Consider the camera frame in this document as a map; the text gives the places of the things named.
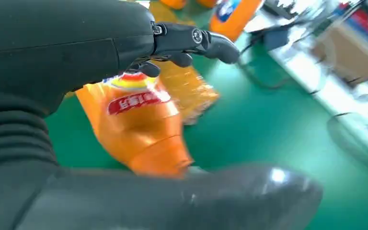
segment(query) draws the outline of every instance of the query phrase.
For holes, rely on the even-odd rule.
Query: robotic hand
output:
[[[189,54],[234,63],[227,38],[195,26],[155,23],[140,4],[117,0],[0,0],[0,93],[54,111],[65,93],[87,83],[141,71],[149,60],[186,67]]]
[[[58,166],[42,119],[66,92],[149,60],[233,63],[236,47],[193,26],[155,23],[117,0],[0,0],[0,230],[304,229],[322,189],[290,170],[246,165],[177,181]]]

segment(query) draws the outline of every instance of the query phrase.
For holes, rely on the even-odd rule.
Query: plastic bottle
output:
[[[175,10],[180,10],[184,8],[185,4],[187,3],[186,0],[160,0],[160,1]]]
[[[182,177],[193,162],[180,114],[158,78],[124,74],[76,95],[108,153],[137,174]]]
[[[264,0],[221,0],[212,15],[210,30],[236,41],[263,2]]]
[[[197,2],[205,7],[212,8],[217,3],[217,0],[197,0]]]

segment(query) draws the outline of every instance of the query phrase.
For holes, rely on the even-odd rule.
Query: bottle label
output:
[[[222,0],[217,4],[215,10],[216,17],[221,22],[226,22],[236,7],[239,5],[241,0]]]
[[[157,79],[146,76],[143,73],[124,73],[121,76],[103,80],[105,85],[124,91],[135,91],[134,94],[112,100],[108,104],[108,114],[116,115],[133,108],[169,101],[170,95],[160,89]]]
[[[140,108],[149,104],[164,103],[169,100],[170,96],[165,91],[138,92],[112,100],[108,105],[108,114],[116,115],[133,108]]]

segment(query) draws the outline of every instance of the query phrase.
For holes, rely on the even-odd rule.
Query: red label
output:
[[[159,104],[170,100],[167,92],[140,92],[111,101],[108,105],[108,114],[116,115],[133,108],[149,104]]]

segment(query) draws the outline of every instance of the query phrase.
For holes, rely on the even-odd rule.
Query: orange bottle cap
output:
[[[181,178],[191,163],[181,136],[174,136],[146,148],[127,165],[136,174]]]

